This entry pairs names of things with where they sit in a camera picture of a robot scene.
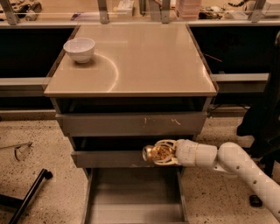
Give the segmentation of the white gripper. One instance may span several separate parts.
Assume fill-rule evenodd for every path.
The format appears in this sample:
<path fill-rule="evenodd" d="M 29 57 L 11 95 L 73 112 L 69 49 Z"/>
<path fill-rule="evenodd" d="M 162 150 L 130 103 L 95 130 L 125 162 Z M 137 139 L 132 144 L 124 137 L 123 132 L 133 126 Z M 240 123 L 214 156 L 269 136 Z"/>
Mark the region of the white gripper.
<path fill-rule="evenodd" d="M 166 146 L 171 149 L 176 148 L 176 157 L 170 155 L 165 159 L 160 159 L 154 162 L 155 165 L 182 165 L 182 166 L 195 166 L 196 164 L 196 151 L 198 144 L 191 140 L 176 140 L 164 139 L 155 143 L 158 147 Z"/>

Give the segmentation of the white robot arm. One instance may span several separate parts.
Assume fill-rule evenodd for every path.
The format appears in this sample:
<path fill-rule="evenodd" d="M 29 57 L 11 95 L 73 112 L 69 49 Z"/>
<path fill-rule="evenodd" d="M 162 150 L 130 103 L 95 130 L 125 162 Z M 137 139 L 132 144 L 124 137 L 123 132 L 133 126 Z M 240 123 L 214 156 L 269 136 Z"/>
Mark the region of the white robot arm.
<path fill-rule="evenodd" d="M 280 221 L 280 185 L 238 144 L 227 142 L 217 148 L 191 140 L 161 140 L 152 148 L 151 155 L 156 165 L 198 166 L 237 175 Z"/>

